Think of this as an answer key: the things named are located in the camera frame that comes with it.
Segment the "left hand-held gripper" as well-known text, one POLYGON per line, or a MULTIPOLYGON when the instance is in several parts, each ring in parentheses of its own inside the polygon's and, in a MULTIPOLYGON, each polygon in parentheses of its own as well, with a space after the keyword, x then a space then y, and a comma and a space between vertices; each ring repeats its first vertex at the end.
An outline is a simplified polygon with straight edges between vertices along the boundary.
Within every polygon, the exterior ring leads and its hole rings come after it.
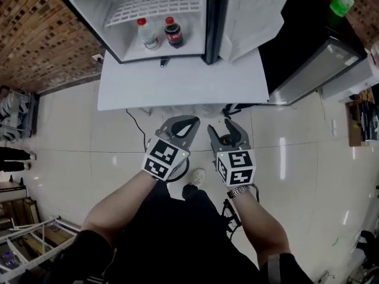
POLYGON ((190 168, 190 150, 200 127, 192 115, 168 118, 147 144, 142 171, 156 180, 180 180, 190 168))

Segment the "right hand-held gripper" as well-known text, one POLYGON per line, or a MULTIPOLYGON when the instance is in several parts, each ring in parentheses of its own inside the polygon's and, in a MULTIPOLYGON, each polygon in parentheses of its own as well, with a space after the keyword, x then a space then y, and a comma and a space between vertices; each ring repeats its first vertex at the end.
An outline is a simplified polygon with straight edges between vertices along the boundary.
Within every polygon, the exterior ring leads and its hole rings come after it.
POLYGON ((216 171, 226 186, 250 185, 255 175, 255 152, 247 132, 236 122, 224 120, 229 132, 238 134, 236 146, 224 145, 212 125, 207 126, 210 143, 215 152, 216 171))

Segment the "dark cola bottle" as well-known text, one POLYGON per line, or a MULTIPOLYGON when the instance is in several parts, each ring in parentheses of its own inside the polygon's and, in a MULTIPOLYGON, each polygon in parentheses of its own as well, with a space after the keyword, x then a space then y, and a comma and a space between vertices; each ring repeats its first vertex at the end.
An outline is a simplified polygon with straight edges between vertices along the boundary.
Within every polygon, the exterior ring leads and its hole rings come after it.
POLYGON ((178 49, 184 44, 181 27, 172 17, 165 19, 165 34, 172 47, 178 49))

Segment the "clear bottle red cap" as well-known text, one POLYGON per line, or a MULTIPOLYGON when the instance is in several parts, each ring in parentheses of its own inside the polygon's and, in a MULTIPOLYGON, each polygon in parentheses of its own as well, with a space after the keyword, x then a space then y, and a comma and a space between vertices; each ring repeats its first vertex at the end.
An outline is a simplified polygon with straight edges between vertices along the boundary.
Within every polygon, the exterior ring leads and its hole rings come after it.
POLYGON ((139 18, 137 19, 137 25, 138 25, 139 36, 145 48, 148 50, 154 50, 158 48, 159 46, 158 37, 156 36, 155 31, 149 25, 147 20, 145 18, 139 18))

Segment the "person's right forearm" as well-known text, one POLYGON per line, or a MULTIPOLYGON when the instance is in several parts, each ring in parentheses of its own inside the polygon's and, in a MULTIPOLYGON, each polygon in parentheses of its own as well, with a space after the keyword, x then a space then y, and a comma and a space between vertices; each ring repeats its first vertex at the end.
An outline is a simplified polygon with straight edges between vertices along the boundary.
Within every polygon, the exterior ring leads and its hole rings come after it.
POLYGON ((291 252, 283 226, 258 203, 250 191, 232 201, 243 230, 256 252, 259 266, 263 266, 271 256, 291 252))

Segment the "crumpled clear plastic bag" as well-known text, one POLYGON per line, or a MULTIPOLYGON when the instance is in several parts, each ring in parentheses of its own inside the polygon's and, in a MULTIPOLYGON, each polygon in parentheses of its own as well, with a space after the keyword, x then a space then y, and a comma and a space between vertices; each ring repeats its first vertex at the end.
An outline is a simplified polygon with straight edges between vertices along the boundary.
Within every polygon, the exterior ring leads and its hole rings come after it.
POLYGON ((192 115, 199 118, 214 118, 223 114, 225 106, 225 104, 150 106, 139 108, 139 110, 145 112, 148 116, 153 112, 161 112, 167 117, 192 115))

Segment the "silver wristwatch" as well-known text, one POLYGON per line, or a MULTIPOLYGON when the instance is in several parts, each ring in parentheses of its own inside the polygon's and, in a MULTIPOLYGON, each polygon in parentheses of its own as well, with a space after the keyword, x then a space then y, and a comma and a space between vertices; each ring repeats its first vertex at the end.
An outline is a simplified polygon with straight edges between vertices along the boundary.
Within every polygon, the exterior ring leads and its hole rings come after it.
POLYGON ((231 190, 228 191, 227 193, 227 196, 230 198, 230 199, 233 199, 245 192, 249 192, 250 191, 250 186, 249 185, 240 185, 240 186, 237 186, 231 190))

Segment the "person's body in black clothing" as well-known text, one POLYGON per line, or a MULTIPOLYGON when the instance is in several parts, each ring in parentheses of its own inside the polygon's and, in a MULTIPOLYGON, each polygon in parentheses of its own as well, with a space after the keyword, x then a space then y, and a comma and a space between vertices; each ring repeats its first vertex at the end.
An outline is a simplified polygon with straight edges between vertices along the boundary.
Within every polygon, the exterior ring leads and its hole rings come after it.
POLYGON ((202 191, 181 201, 152 192, 110 244, 81 231, 43 284, 313 284, 292 254, 257 267, 230 241, 202 191))

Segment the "open cardboard box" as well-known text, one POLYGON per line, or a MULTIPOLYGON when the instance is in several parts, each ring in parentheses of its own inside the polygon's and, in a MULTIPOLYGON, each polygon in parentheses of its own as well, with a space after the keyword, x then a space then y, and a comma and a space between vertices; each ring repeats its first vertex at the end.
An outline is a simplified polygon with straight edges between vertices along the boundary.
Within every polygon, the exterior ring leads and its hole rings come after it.
POLYGON ((371 88, 352 95, 345 104, 350 147, 379 141, 379 99, 371 88))

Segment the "white cabinet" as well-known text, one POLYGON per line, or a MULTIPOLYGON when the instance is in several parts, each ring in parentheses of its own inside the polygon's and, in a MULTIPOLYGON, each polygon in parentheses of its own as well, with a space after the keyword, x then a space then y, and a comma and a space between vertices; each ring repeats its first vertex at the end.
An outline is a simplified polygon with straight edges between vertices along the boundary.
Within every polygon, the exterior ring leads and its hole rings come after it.
POLYGON ((349 71, 325 84, 321 98, 327 102, 347 103, 350 97, 379 83, 379 67, 370 58, 359 62, 349 71))

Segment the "black mini fridge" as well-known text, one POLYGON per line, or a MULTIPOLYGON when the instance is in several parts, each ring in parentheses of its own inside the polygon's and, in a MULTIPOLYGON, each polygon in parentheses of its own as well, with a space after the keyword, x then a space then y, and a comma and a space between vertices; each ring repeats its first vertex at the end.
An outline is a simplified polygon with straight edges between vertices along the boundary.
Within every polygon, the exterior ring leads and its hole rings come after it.
POLYGON ((118 0, 62 0, 119 64, 171 57, 210 57, 213 44, 209 35, 208 0, 200 0, 201 11, 146 18, 159 40, 158 48, 145 48, 137 20, 104 26, 111 4, 118 0), (172 17, 181 27, 184 44, 172 47, 165 34, 165 19, 172 17))

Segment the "clear plastic container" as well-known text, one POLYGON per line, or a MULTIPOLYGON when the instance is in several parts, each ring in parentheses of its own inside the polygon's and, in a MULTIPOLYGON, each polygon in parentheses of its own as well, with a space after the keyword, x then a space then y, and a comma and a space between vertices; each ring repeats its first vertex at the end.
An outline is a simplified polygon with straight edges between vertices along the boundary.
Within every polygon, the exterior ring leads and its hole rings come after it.
POLYGON ((379 70, 379 41, 374 43, 370 48, 371 63, 379 70))

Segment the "green plastic bottle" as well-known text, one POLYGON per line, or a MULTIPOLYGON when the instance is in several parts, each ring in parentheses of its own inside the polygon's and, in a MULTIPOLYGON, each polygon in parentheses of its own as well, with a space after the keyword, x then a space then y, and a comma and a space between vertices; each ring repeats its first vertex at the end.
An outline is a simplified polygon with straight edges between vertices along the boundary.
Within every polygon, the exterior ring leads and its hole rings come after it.
POLYGON ((351 7, 354 5, 354 0, 332 0, 329 8, 339 17, 344 17, 351 7))

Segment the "white metal frames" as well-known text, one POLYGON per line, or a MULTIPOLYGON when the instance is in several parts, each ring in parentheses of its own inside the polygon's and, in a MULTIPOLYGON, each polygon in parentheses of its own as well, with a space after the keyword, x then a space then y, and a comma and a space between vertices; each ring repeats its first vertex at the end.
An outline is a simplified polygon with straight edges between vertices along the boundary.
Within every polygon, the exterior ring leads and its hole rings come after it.
POLYGON ((52 262, 78 233, 78 227, 61 217, 10 228, 0 236, 0 283, 9 284, 26 271, 52 262))

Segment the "black strapped bag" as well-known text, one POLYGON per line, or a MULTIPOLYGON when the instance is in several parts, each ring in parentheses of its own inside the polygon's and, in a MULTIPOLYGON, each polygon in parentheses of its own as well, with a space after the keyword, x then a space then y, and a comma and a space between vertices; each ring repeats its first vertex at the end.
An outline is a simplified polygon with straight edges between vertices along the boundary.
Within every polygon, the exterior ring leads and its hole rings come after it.
POLYGON ((227 104, 222 109, 224 117, 231 119, 231 116, 241 112, 245 108, 250 108, 253 104, 227 104))

